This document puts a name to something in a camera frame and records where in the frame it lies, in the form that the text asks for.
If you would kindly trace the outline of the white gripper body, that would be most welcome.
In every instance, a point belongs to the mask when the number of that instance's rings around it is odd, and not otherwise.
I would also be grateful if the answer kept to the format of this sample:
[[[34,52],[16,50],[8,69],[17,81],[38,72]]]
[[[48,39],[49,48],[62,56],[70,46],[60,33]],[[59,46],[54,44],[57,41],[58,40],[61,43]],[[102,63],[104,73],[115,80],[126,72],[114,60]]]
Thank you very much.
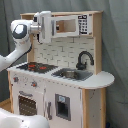
[[[38,35],[39,43],[51,42],[51,12],[37,12],[30,27],[30,32]]]

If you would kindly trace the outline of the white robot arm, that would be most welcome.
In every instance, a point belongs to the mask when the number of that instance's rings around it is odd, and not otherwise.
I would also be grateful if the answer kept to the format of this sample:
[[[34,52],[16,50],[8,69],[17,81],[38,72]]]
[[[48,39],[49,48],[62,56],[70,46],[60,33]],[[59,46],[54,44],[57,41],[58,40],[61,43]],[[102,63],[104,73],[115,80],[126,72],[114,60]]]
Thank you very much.
[[[32,20],[20,19],[11,23],[15,50],[5,57],[0,55],[0,72],[31,51],[30,35],[41,35],[43,32],[42,25],[50,16],[50,11],[42,11],[37,12]],[[0,128],[50,128],[50,126],[44,116],[17,115],[0,108]]]

